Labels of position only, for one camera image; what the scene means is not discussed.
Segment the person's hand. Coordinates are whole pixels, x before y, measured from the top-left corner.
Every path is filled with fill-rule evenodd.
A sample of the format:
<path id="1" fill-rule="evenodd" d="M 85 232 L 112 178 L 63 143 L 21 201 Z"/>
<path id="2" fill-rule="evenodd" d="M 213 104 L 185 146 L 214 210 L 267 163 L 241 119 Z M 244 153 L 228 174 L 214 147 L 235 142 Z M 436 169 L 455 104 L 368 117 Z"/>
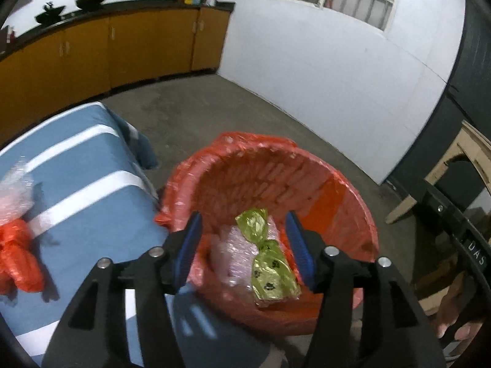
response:
<path id="1" fill-rule="evenodd" d="M 449 327 L 456 323 L 459 314 L 467 305 L 467 302 L 464 301 L 465 284 L 466 276 L 464 273 L 460 273 L 449 286 L 447 294 L 443 297 L 436 318 L 434 319 L 437 338 L 441 338 Z M 482 323 L 480 322 L 465 323 L 456 331 L 454 338 L 457 341 L 472 341 L 481 327 Z"/>

